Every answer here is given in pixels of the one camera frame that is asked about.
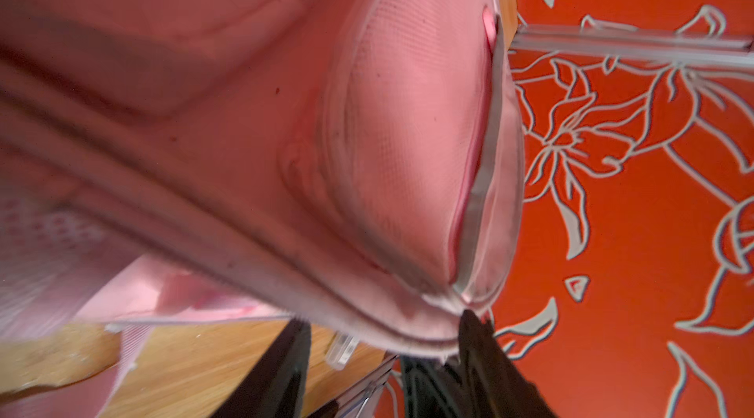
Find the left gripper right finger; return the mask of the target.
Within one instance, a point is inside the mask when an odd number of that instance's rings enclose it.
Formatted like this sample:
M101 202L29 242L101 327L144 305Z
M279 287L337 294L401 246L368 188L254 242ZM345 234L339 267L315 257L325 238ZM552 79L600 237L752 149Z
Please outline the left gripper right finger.
M555 413L502 351L492 327L467 310L459 323L463 389L473 417L553 417Z

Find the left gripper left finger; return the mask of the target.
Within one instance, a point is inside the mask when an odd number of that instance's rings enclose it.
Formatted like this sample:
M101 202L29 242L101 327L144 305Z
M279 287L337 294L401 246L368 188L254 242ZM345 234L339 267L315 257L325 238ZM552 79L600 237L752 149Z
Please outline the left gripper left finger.
M310 323L290 321L211 417L300 417L310 347Z

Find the pink student backpack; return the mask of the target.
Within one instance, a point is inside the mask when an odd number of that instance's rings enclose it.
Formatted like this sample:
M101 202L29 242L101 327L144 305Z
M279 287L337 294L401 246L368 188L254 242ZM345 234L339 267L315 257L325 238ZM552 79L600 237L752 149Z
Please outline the pink student backpack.
M506 44L498 0L1 0L1 337L123 329L2 415L98 416L160 324L457 354L522 219Z

